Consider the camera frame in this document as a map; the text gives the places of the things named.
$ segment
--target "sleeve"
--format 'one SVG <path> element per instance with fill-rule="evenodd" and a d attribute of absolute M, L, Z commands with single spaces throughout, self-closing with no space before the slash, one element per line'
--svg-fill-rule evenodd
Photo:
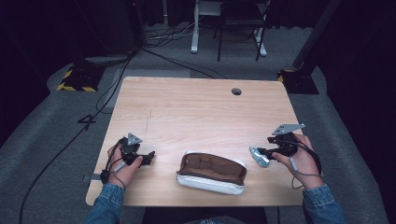
<path fill-rule="evenodd" d="M 114 224 L 120 219 L 124 190 L 115 184 L 103 185 L 84 223 Z"/>
<path fill-rule="evenodd" d="M 326 184 L 316 189 L 305 189 L 303 196 L 304 208 L 313 223 L 346 223 L 343 209 Z"/>

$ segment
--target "table leg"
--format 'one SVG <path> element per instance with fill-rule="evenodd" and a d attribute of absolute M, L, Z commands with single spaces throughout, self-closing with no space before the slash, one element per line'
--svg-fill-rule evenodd
<path fill-rule="evenodd" d="M 192 43 L 191 43 L 191 53 L 198 52 L 198 37 L 199 37 L 199 1 L 195 0 L 195 12 L 194 12 L 194 33 L 192 34 Z"/>
<path fill-rule="evenodd" d="M 258 48 L 259 45 L 260 45 L 261 38 L 262 38 L 262 28 L 257 29 L 257 30 L 254 32 L 254 38 L 256 39 L 257 48 Z M 267 50 L 265 49 L 264 43 L 262 43 L 262 48 L 260 49 L 260 55 L 261 55 L 262 57 L 267 56 Z"/>

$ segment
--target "wooden table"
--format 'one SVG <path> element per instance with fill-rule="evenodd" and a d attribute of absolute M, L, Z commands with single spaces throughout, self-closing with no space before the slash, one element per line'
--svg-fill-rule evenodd
<path fill-rule="evenodd" d="M 238 88 L 242 94 L 232 94 Z M 127 77 L 109 123 L 94 172 L 106 166 L 107 150 L 133 133 L 143 140 L 139 154 L 156 151 L 127 188 L 124 204 L 137 206 L 301 205 L 292 175 L 273 161 L 261 168 L 249 146 L 274 148 L 267 137 L 281 123 L 298 123 L 282 83 L 277 81 Z M 185 151 L 212 153 L 247 164 L 245 191 L 224 195 L 181 186 L 176 171 Z M 92 181 L 87 204 L 100 194 Z"/>

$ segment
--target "person's left hand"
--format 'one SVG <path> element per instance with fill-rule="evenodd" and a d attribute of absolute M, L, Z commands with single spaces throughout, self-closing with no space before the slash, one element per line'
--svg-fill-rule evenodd
<path fill-rule="evenodd" d="M 111 154 L 112 149 L 113 147 L 111 147 L 107 151 L 108 156 Z M 139 156 L 138 158 L 136 158 L 136 160 L 134 160 L 131 165 L 128 166 L 125 164 L 120 170 L 114 173 L 113 170 L 121 163 L 123 163 L 123 160 L 121 158 L 120 144 L 118 144 L 116 150 L 114 151 L 113 158 L 110 162 L 110 164 L 113 164 L 113 162 L 114 164 L 110 167 L 110 176 L 108 177 L 108 183 L 118 185 L 122 189 L 127 188 L 131 184 L 132 179 L 134 178 L 134 173 L 139 168 L 142 160 L 143 157 Z"/>

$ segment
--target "black wall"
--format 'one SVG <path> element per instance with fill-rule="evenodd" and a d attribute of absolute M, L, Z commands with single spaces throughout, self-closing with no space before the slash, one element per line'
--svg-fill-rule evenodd
<path fill-rule="evenodd" d="M 301 70 L 318 65 L 326 77 L 328 95 L 378 183 L 390 223 L 396 223 L 395 24 L 394 1 L 344 0 Z"/>
<path fill-rule="evenodd" d="M 122 16 L 136 16 L 131 14 L 132 1 L 113 2 L 107 7 L 110 12 L 111 7 L 120 7 L 124 9 Z M 130 21 L 111 20 L 115 17 L 95 20 L 101 13 L 91 4 L 88 0 L 77 0 L 77 4 L 68 0 L 5 0 L 0 4 L 0 146 L 48 96 L 47 80 L 53 73 L 69 63 L 109 52 L 98 37 L 119 51 L 132 48 L 111 39 L 126 36 L 131 40 L 134 28 L 129 29 Z M 107 30 L 109 22 L 115 22 L 113 30 Z"/>

